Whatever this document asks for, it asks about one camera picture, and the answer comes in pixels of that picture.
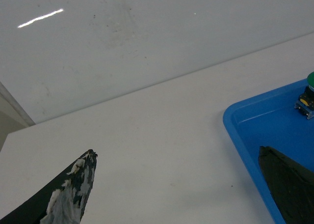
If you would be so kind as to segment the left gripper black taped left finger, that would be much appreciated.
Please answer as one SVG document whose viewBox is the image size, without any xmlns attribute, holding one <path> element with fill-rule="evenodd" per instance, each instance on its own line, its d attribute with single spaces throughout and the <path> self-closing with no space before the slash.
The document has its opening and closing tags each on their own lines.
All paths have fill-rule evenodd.
<svg viewBox="0 0 314 224">
<path fill-rule="evenodd" d="M 93 188 L 97 153 L 87 150 L 2 224 L 79 224 Z"/>
</svg>

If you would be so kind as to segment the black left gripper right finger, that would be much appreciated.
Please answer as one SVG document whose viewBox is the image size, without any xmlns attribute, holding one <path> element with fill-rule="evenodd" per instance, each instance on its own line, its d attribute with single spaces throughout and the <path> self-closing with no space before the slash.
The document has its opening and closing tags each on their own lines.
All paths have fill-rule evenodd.
<svg viewBox="0 0 314 224">
<path fill-rule="evenodd" d="M 314 173 L 270 146 L 261 146 L 258 163 L 287 224 L 314 222 Z"/>
</svg>

